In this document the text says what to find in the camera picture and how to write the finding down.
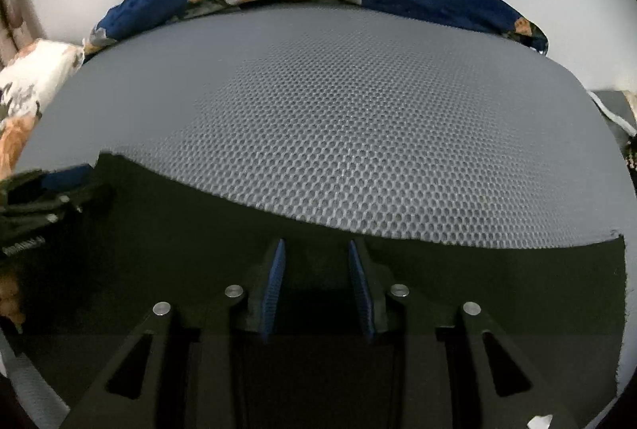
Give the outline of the person hand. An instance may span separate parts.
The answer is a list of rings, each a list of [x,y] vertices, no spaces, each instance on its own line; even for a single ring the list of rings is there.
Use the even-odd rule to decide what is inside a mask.
[[[5,273],[0,277],[0,315],[17,326],[25,319],[20,309],[20,287],[13,273]]]

